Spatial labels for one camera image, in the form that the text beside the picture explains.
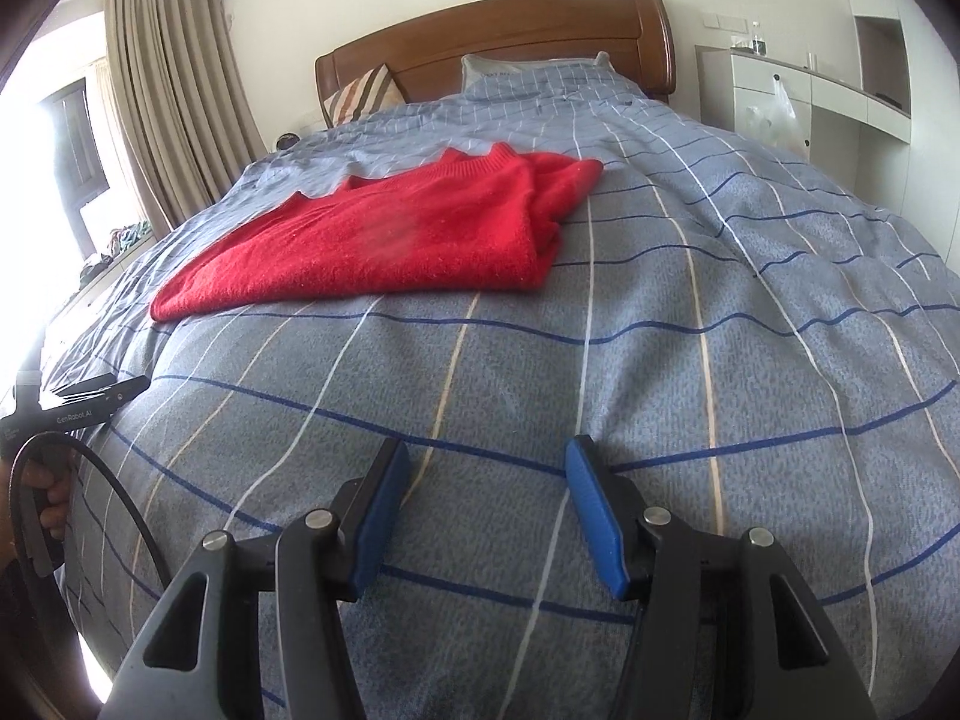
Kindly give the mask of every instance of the person's arm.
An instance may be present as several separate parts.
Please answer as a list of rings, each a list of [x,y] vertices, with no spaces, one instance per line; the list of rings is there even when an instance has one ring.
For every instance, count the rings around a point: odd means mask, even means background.
[[[0,460],[0,573],[16,560],[13,548],[13,524],[10,519],[10,471],[13,460]],[[70,471],[61,479],[55,479],[50,469],[39,463],[30,463],[23,473],[23,484],[47,491],[50,503],[40,513],[40,524],[50,531],[54,538],[63,539],[66,528],[66,515],[70,506]]]

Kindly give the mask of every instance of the silver screw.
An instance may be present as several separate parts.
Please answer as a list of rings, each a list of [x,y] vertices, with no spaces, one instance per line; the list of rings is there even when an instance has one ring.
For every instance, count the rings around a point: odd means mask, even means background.
[[[326,509],[313,509],[304,517],[304,524],[311,531],[322,531],[323,528],[329,528],[333,524],[333,514]]]
[[[750,543],[757,547],[771,547],[774,535],[766,528],[750,528]]]
[[[662,506],[648,506],[643,510],[643,518],[651,525],[666,525],[670,521],[670,512]]]
[[[229,538],[226,531],[210,531],[203,537],[203,549],[208,550],[208,552],[216,552],[218,549],[227,546]]]

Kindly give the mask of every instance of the striped cushion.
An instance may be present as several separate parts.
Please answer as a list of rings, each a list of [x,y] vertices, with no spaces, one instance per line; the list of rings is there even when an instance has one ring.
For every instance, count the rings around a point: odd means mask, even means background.
[[[334,126],[345,122],[359,122],[365,116],[387,108],[404,105],[406,100],[386,65],[367,71],[357,80],[325,100],[326,109]]]

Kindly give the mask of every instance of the cable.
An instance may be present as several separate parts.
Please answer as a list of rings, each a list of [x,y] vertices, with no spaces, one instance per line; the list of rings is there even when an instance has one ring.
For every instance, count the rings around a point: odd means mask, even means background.
[[[113,488],[114,493],[117,494],[124,508],[133,518],[133,524],[136,525],[136,528],[140,531],[143,542],[147,545],[150,557],[154,561],[157,576],[160,577],[160,584],[162,584],[163,589],[167,589],[171,581],[170,567],[167,565],[162,552],[160,552],[160,546],[157,545],[157,540],[150,532],[150,528],[147,527],[147,523],[138,511],[136,504],[133,503],[130,495],[124,490],[123,485],[120,484],[116,475],[109,469],[107,464],[101,460],[97,453],[90,449],[85,443],[66,433],[57,433],[55,431],[39,433],[27,440],[25,445],[21,447],[21,450],[16,453],[16,459],[13,461],[13,467],[11,468],[10,517],[11,522],[13,522],[13,546],[16,548],[16,557],[18,562],[20,562],[20,568],[23,571],[27,588],[30,589],[32,583],[28,578],[31,572],[27,557],[27,545],[23,538],[23,511],[20,507],[20,485],[27,467],[27,462],[30,461],[30,458],[40,454],[42,447],[49,445],[70,447],[80,453],[80,455],[83,455],[95,469],[100,471],[100,474],[107,480],[107,483]]]

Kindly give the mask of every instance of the gray blue blanket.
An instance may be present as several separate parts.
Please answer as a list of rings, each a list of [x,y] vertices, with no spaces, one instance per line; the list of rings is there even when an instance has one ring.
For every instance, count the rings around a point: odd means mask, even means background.
[[[151,322],[171,274],[293,191],[497,141],[606,166],[540,293]],[[249,166],[140,258],[48,379],[152,376],[85,438],[174,570],[207,531],[274,531],[328,503],[383,437],[409,443],[416,485],[381,575],[342,608],[371,718],[606,716],[634,610],[599,584],[565,498],[563,445],[584,432],[695,527],[769,528],[890,720],[960,646],[955,295],[913,227],[797,157],[565,67],[484,79]],[[115,670],[160,586],[107,484],[79,476],[66,592]],[[280,717],[264,600],[263,695]]]

